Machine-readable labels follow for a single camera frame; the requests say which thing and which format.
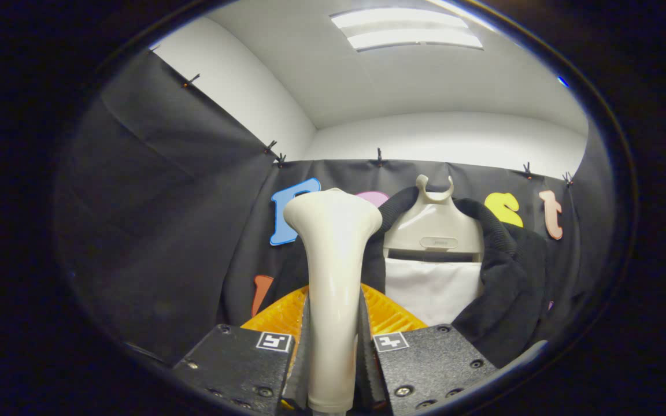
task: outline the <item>white ceiling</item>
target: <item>white ceiling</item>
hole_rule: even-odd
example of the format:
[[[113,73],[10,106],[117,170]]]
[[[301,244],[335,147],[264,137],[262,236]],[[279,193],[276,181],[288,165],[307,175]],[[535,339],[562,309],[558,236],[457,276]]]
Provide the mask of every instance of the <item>white ceiling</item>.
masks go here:
[[[264,63],[318,129],[381,116],[478,111],[587,135],[571,93],[526,50],[465,19],[484,50],[441,45],[356,52],[330,15],[382,6],[448,13],[425,0],[240,0],[208,17]]]

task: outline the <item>white handle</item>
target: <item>white handle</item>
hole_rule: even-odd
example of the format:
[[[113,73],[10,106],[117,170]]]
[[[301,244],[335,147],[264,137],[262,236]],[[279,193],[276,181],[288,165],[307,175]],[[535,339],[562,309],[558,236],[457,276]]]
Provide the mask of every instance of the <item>white handle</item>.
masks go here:
[[[367,200],[337,188],[291,200],[284,219],[304,242],[310,289],[308,405],[320,413],[353,406],[356,319],[367,240],[382,224]]]

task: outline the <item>fluorescent light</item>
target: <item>fluorescent light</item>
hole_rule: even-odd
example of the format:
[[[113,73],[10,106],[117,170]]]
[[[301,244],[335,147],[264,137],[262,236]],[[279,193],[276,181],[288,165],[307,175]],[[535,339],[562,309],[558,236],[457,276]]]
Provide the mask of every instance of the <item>fluorescent light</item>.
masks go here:
[[[335,16],[331,19],[339,29],[344,27],[360,26],[363,24],[376,24],[384,22],[421,22],[434,23],[452,27],[467,27],[466,23],[457,16],[430,10],[408,8],[378,8],[358,10]]]
[[[444,29],[392,29],[391,31],[369,32],[368,34],[349,37],[349,43],[356,50],[388,44],[412,43],[482,47],[475,35],[465,34],[465,32],[444,31]]]
[[[482,49],[457,16],[411,8],[373,8],[331,17],[355,50],[400,44],[448,44]]]

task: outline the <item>clothes hanger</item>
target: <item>clothes hanger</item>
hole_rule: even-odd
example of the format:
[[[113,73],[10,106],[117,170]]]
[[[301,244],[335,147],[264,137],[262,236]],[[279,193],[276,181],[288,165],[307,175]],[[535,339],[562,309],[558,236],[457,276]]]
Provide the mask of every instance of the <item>clothes hanger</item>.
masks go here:
[[[384,235],[384,257],[432,261],[482,261],[484,241],[479,221],[452,201],[454,182],[446,192],[426,192],[428,176],[415,180],[418,199]]]

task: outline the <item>white cloth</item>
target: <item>white cloth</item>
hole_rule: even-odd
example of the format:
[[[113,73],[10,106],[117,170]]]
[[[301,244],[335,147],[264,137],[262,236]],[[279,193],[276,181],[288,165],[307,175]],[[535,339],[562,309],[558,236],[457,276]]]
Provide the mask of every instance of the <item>white cloth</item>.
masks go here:
[[[481,265],[385,258],[385,294],[428,326],[451,324],[482,294]]]

